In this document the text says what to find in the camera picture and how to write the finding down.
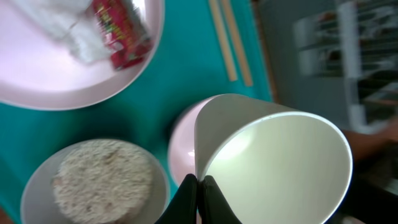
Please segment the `white plastic cup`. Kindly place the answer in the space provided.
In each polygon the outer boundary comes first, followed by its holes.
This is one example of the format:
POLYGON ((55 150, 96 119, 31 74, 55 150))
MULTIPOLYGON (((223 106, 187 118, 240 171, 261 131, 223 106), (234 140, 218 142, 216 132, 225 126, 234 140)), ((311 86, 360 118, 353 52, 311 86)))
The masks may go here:
POLYGON ((325 223, 349 188, 353 158, 319 115, 224 94, 195 121, 195 168, 241 223, 325 223))

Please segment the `white napkin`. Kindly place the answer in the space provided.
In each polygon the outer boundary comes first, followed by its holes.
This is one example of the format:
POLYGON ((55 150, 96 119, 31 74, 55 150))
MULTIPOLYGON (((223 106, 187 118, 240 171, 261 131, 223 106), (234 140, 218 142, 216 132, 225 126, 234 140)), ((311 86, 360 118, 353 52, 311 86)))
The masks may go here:
POLYGON ((51 39, 64 44, 84 63, 104 60, 111 55, 105 46, 93 0, 12 0, 51 39))

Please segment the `grey bowl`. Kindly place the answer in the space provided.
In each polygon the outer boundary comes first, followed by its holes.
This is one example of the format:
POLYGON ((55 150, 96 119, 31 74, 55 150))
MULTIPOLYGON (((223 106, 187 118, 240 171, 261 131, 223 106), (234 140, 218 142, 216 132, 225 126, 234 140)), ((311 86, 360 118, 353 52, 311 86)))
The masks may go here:
MULTIPOLYGON (((53 196, 52 177, 57 173, 62 160, 72 150, 83 144, 98 142, 90 139, 67 146, 44 161, 31 175, 25 185, 20 205, 21 222, 25 224, 58 223, 70 224, 72 221, 65 217, 55 203, 53 196)), ((158 159, 149 151, 139 147, 150 161, 153 170, 152 192, 146 204, 135 217, 126 217, 124 223, 152 224, 155 223, 170 200, 170 185, 167 174, 158 159)))

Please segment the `pile of rice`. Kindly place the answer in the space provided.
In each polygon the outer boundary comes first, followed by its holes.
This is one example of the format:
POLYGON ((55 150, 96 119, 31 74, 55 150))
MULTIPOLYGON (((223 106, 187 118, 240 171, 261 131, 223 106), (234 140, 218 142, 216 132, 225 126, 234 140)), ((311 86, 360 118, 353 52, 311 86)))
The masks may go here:
POLYGON ((120 223, 142 210, 153 179, 140 147, 94 140, 63 159, 53 177, 53 195, 61 213, 75 223, 120 223))

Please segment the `red snack wrapper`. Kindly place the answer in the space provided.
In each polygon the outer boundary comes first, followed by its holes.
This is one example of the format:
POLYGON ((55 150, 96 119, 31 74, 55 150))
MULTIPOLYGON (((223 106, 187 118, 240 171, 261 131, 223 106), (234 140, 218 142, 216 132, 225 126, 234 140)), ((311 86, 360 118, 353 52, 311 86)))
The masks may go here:
POLYGON ((143 61, 153 41, 128 0, 94 0, 93 12, 114 69, 122 70, 143 61))

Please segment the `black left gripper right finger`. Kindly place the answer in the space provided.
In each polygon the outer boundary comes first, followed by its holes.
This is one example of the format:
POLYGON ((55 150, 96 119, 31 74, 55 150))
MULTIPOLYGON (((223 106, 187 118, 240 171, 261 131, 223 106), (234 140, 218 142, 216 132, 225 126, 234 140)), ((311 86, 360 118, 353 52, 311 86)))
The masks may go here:
POLYGON ((198 184, 198 212, 202 224, 241 224, 210 175, 198 184))

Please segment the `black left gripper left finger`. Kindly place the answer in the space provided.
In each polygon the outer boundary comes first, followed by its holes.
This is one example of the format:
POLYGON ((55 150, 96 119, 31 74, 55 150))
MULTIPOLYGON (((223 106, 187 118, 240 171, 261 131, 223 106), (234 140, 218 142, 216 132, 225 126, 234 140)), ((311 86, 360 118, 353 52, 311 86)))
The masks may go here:
POLYGON ((196 224, 198 180, 187 174, 155 224, 196 224))

